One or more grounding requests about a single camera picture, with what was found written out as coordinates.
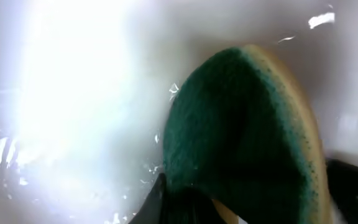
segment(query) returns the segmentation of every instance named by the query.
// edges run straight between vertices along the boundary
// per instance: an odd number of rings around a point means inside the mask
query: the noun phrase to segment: sponge edge
[[[311,223],[332,223],[326,167],[316,120],[295,77],[276,56],[256,45],[246,45],[241,50],[251,60],[261,74],[280,86],[278,93],[286,101],[290,122],[300,127],[304,137],[299,139],[302,157],[308,164],[307,174],[311,177],[313,194],[307,216]]]

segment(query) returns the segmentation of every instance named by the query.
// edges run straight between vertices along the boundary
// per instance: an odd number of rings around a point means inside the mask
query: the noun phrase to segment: glossy white surface
[[[0,15],[17,10],[2,5]],[[305,88],[327,155],[358,165],[358,1],[17,5],[20,13],[0,16],[0,91],[21,89],[1,100],[16,108],[1,116],[15,118],[20,147],[19,170],[0,175],[0,223],[129,221],[160,171],[177,87],[233,45],[282,58]],[[20,21],[18,38],[7,27]]]

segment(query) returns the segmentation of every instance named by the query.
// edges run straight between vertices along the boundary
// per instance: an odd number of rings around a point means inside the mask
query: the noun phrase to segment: green scouring pad
[[[258,46],[223,50],[190,75],[166,123],[163,165],[167,223],[331,223],[313,113]]]

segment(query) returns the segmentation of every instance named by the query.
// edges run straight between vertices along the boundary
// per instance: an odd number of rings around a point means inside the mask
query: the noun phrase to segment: white surface
[[[15,102],[21,168],[0,180],[0,223],[130,220],[160,170],[175,85],[233,45],[280,56],[306,90],[326,153],[358,165],[358,1],[23,5],[22,41],[0,48],[0,67],[13,63],[6,55],[19,58],[0,79],[23,89]]]

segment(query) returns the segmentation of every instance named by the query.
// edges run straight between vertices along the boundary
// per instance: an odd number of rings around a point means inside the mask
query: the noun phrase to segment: green sponge
[[[211,199],[250,224],[330,222],[313,114],[260,47],[223,50],[190,75],[166,123],[163,165],[169,223],[215,214]]]

